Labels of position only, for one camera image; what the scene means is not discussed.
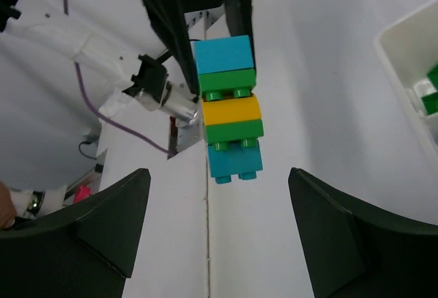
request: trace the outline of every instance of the lego stud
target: lego stud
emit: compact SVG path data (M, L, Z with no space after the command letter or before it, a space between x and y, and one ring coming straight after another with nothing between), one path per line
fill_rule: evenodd
M242 139L242 141L240 142L240 146L242 146L243 149L246 147L257 146L257 139L256 138Z
M215 181L217 184L228 184L231 183L231 176L222 176L222 177L216 177Z
M220 91L211 91L205 94L205 98L207 101L221 101L222 100L222 94Z
M216 152L226 151L229 148L228 142L215 142L214 150Z
M239 89L235 89L233 94L234 94L234 98L250 97L251 91L247 88L239 88Z
M256 179L256 178L257 178L256 172L240 173L239 174L239 179L241 179L241 180L252 180L252 179Z

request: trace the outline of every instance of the pink object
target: pink object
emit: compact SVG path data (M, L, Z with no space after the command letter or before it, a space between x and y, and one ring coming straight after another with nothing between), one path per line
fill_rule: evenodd
M81 186L79 190L75 193L75 198L73 199L73 203L77 203L86 197L91 195L91 188L87 186Z

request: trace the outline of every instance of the white box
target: white box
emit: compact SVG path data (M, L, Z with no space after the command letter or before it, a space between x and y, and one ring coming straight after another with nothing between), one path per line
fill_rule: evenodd
M421 146L438 171L438 113L427 116L421 100L436 91L427 74L438 64L438 0L383 30L375 46Z

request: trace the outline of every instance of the cable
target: cable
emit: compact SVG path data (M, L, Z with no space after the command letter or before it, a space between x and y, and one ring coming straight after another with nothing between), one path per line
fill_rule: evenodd
M189 39L190 42L196 42L196 41L202 41L199 39ZM172 54L170 53L169 50L166 50L165 52L163 52L163 54L161 56L159 56L156 61L163 64L166 60L168 60L169 58L172 57Z
M64 13L65 15L68 16L68 0L62 0L63 4L64 4ZM82 73L81 73L81 67L80 65L75 62L75 69L76 69L76 75L77 75L77 81L79 84L79 89L81 91L81 95L82 95L82 99L85 102L85 104L87 105L88 109L91 111L91 113L93 113L95 116L97 116L99 119L101 119L102 121L105 121L106 123L109 123L110 125L124 131L127 132L128 134L131 134L135 137L138 137L139 139L144 140L145 142L147 142L148 144L150 144L151 146L153 146L154 148L156 148L157 150L165 153L165 154L170 154L172 155L171 152L169 152L167 149L164 149L163 147L159 146L157 143L153 142L150 138L147 138L145 135L142 135L140 132L137 132L135 130L132 130L128 127L125 127L124 125L121 125L120 123L117 123L116 121L111 120L110 118L107 118L105 115L101 114L90 102L86 89L85 89L85 85L83 84L83 78L82 78Z
M82 151L82 145L91 145L91 142L88 142L87 140L79 143L79 145L77 145L77 149L79 150L80 154L82 154L82 156L85 156L87 159L91 159L91 160L97 160L97 158L94 158L92 156L88 156L86 155L83 151Z

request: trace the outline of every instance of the person's hand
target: person's hand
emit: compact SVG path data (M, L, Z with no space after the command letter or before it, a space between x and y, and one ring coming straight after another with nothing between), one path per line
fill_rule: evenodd
M11 200L11 193L5 184L0 182L0 230L14 224L16 210Z

